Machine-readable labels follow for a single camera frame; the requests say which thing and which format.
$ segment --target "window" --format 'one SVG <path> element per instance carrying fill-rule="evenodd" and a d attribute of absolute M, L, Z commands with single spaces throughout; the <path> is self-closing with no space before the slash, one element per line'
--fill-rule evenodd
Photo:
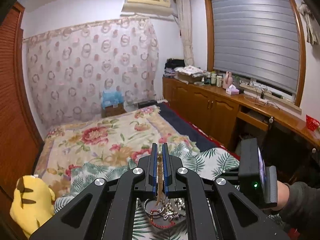
<path fill-rule="evenodd" d="M 304 40 L 301 44 L 301 20 L 292 1 L 206 0 L 206 10 L 208 69 L 259 80 L 292 94 L 299 105 L 305 44 Z"/>

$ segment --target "louvered door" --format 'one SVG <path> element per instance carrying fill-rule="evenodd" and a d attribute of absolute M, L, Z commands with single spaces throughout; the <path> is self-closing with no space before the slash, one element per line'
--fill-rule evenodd
<path fill-rule="evenodd" d="M 30 174 L 41 143 L 23 82 L 20 29 L 24 8 L 16 3 L 0 26 L 0 214 L 9 217 L 16 181 Z"/>

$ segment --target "wooden window frame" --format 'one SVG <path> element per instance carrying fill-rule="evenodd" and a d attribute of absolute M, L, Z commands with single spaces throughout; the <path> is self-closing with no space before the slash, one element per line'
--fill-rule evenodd
<path fill-rule="evenodd" d="M 294 104 L 300 107 L 305 76 L 306 76 L 306 43 L 304 39 L 303 26 L 300 18 L 300 14 L 297 9 L 296 2 L 289 0 L 294 17 L 296 20 L 297 33 L 299 39 L 299 78 L 298 78 L 298 89 L 296 93 L 296 99 Z M 211 0 L 204 0 L 205 11 L 207 17 L 207 70 L 213 70 L 214 63 L 214 29 L 213 29 L 213 12 Z"/>

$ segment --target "wooden box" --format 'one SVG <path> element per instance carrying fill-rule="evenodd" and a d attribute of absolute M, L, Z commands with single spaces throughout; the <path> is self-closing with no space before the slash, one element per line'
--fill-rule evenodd
<path fill-rule="evenodd" d="M 123 108 L 123 103 L 121 103 L 121 104 L 118 104 L 118 107 L 113 107 L 113 106 L 105 107 L 104 109 L 102 109 L 101 116 L 102 118 L 105 118 L 105 117 L 124 114 L 124 113 L 126 113 L 126 110 Z"/>
<path fill-rule="evenodd" d="M 189 83 L 194 83 L 194 82 L 198 82 L 198 81 L 201 81 L 202 77 L 192 77 L 192 76 L 188 76 L 188 75 L 185 75 L 185 74 L 182 74 L 182 73 L 177 73 L 178 74 L 178 78 L 181 79 L 181 80 L 185 80 L 185 81 L 188 81 Z"/>

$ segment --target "human hand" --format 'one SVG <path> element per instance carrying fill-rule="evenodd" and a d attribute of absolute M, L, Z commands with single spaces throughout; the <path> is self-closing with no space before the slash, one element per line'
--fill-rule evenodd
<path fill-rule="evenodd" d="M 280 181 L 277 181 L 277 187 L 278 187 L 278 205 L 272 210 L 279 211 L 281 210 L 286 203 L 289 200 L 290 190 L 289 187 L 286 184 L 283 184 Z"/>

